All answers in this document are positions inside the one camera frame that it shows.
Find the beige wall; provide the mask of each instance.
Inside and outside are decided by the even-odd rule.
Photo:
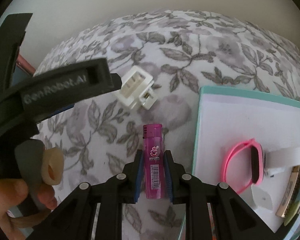
[[[158,8],[234,16],[280,34],[300,48],[300,11],[291,0],[14,0],[3,17],[34,13],[21,54],[37,68],[52,47],[74,33],[107,19]]]

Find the teal border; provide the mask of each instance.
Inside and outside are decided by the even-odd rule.
[[[199,109],[198,109],[198,120],[197,120],[197,128],[196,128],[196,135],[195,135],[195,143],[194,143],[194,156],[192,162],[192,174],[194,174],[195,167],[196,167],[196,160],[197,160],[197,152],[198,152],[198,142],[199,142],[199,125],[200,125],[200,113],[201,113],[201,100],[203,94],[213,94],[213,95],[225,95],[225,96],[234,96],[234,97],[242,97],[242,98],[253,98],[253,99],[260,99],[264,101],[279,103],[287,106],[293,106],[300,108],[300,102],[286,98],[283,96],[276,96],[265,92],[254,91],[254,90],[243,90],[238,88],[232,87],[225,87],[225,86],[203,86],[200,88],[199,93]],[[183,219],[183,223],[181,226],[181,230],[179,233],[178,240],[181,240],[181,232],[185,226],[185,218]],[[298,233],[294,234],[291,240],[295,240],[299,237],[300,230]]]

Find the human hand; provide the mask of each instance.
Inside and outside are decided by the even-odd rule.
[[[25,200],[28,195],[28,186],[22,179],[0,179],[0,227],[9,240],[24,240],[25,236],[16,227],[14,220],[7,215],[7,211]],[[54,190],[51,186],[42,184],[38,190],[38,199],[50,210],[57,207],[57,200],[54,197]],[[28,220],[43,220],[46,216],[27,217]]]

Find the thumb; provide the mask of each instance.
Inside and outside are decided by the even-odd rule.
[[[22,179],[0,179],[0,220],[13,206],[20,204],[28,195],[28,186]]]

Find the floral tablecloth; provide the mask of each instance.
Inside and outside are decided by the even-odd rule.
[[[164,147],[191,172],[203,85],[260,90],[300,101],[300,51],[287,39],[235,18],[202,11],[139,13],[80,32],[45,57],[36,75],[106,57],[112,73],[149,72],[159,99],[150,110],[124,109],[112,94],[77,103],[38,124],[47,148],[60,147],[65,171],[60,203],[79,183],[105,182],[142,148],[142,125],[163,125]],[[175,240],[185,212],[168,199],[123,206],[123,240]]]

